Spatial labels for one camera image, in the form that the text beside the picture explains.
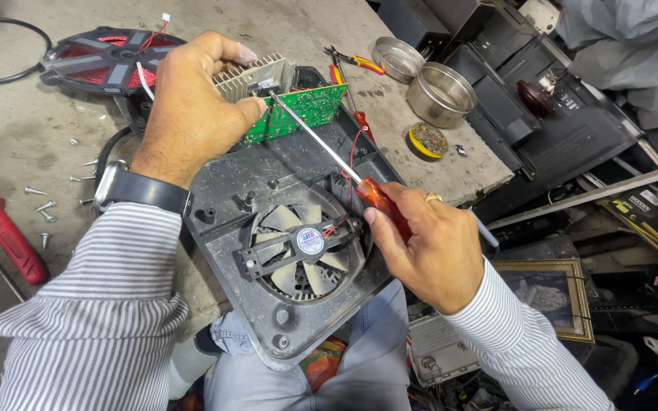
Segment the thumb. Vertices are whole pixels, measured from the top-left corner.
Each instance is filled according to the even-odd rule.
[[[382,252],[390,273],[396,275],[409,267],[408,249],[390,218],[380,210],[368,207],[365,209],[365,220],[370,224],[372,238]]]
[[[265,101],[260,97],[246,97],[235,103],[245,118],[246,129],[251,127],[265,112]]]

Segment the concrete floor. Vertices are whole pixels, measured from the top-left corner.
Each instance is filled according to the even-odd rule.
[[[335,45],[341,52],[370,57],[374,40],[391,35],[363,0],[0,0],[0,16],[37,25],[53,42],[99,25],[136,28],[144,23],[145,29],[157,30],[162,12],[172,15],[168,32],[186,40],[204,29],[217,29],[248,45],[259,56],[279,51],[291,61],[325,71],[329,59],[322,47]],[[0,77],[36,63],[43,51],[35,33],[0,24]],[[444,134],[450,145],[462,144],[468,157],[452,152],[435,163],[415,158],[404,142],[407,128],[418,121],[404,101],[407,86],[358,67],[345,68],[345,74],[358,108],[367,114],[377,144],[409,185],[437,192],[456,205],[511,177],[466,123],[444,130]],[[55,87],[41,84],[36,75],[0,86],[0,197],[6,199],[9,215],[32,244],[39,246],[41,233],[52,235],[50,247],[41,254],[53,275],[67,266],[71,250],[94,220],[93,210],[78,204],[79,198],[92,197],[92,183],[71,183],[68,177],[90,175],[92,167],[81,164],[95,158],[105,141],[124,126],[109,97],[66,96]],[[72,138],[80,144],[70,145]],[[133,149],[131,140],[115,152],[130,159]],[[23,188],[28,185],[49,194],[24,195]],[[59,218],[54,224],[46,224],[33,211],[50,199],[58,202],[51,213]],[[175,288],[187,299],[190,318],[181,338],[229,309],[205,260],[192,252],[188,241],[184,244],[187,249],[179,251]],[[36,293],[36,287],[19,279],[1,249],[0,261],[25,294]],[[0,279],[0,312],[16,303]],[[0,339],[0,370],[7,344]]]

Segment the green circuit board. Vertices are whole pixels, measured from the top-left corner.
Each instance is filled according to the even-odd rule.
[[[303,118],[309,127],[331,123],[336,110],[342,104],[347,84],[320,87],[281,94],[279,97]],[[258,122],[245,134],[245,146],[259,143],[298,130],[298,124],[270,97],[264,98],[268,108]]]

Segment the gold ring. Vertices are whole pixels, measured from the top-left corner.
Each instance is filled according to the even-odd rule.
[[[440,202],[443,202],[441,196],[434,192],[429,192],[425,195],[425,201],[431,201],[431,200],[438,200]]]

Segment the metal bowl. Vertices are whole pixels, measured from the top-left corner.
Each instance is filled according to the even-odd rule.
[[[410,84],[425,59],[406,42],[395,37],[380,37],[372,49],[372,59],[385,74],[395,80]]]
[[[476,92],[459,73],[439,63],[425,63],[405,93],[415,114],[447,129],[476,107]]]

